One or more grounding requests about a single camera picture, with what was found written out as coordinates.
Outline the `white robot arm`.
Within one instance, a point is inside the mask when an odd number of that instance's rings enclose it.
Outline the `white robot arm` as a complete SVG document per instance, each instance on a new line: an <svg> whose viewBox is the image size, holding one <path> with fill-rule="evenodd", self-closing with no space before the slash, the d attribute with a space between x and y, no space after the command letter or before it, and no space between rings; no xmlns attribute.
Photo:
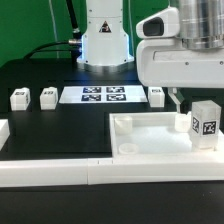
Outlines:
<svg viewBox="0 0 224 224"><path fill-rule="evenodd" d="M136 25L141 42L129 53L122 0L86 0L87 30L78 65L117 72L134 62L139 81L166 87L224 88L224 0L169 0L168 7Z"/></svg>

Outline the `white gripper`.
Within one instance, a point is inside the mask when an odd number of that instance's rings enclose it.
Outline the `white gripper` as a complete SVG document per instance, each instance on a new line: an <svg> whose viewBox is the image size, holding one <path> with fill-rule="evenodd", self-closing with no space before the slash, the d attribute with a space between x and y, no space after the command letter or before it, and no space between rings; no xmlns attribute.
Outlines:
<svg viewBox="0 0 224 224"><path fill-rule="evenodd" d="M169 6L140 21L136 33L139 80L169 87L178 113L179 88L224 87L224 6Z"/></svg>

